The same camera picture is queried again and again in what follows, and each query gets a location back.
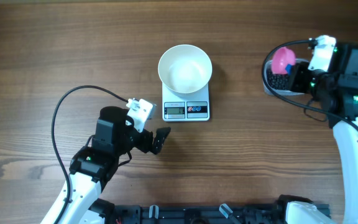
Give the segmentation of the pink scoop blue handle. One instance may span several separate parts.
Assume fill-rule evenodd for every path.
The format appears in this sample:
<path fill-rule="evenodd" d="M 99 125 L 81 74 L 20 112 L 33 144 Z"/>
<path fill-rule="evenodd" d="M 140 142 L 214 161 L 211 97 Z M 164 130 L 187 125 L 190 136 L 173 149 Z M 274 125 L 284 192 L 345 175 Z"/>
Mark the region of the pink scoop blue handle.
<path fill-rule="evenodd" d="M 294 51 L 287 47 L 281 47 L 273 54 L 271 70 L 274 74 L 286 75 L 290 73 L 295 62 Z"/>

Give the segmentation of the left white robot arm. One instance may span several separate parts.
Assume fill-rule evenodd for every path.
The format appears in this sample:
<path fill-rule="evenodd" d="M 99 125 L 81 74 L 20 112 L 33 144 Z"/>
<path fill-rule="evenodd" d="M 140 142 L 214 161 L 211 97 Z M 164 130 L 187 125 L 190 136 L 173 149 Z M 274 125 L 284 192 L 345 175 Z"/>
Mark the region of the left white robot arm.
<path fill-rule="evenodd" d="M 71 159 L 69 183 L 42 220 L 43 223 L 119 223 L 115 205 L 99 198 L 106 184 L 122 166 L 119 158 L 133 148 L 158 154 L 171 129 L 138 132 L 127 110 L 101 109 L 96 132 Z"/>

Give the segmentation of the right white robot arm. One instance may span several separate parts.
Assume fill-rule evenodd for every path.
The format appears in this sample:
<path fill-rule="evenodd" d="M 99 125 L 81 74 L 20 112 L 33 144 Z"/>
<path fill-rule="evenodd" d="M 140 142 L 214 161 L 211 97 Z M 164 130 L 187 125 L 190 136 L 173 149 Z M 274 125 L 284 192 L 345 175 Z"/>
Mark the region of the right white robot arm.
<path fill-rule="evenodd" d="M 320 103 L 339 149 L 344 181 L 344 223 L 358 223 L 358 45 L 321 36 L 307 41 L 308 63 L 287 65 L 290 90 Z"/>

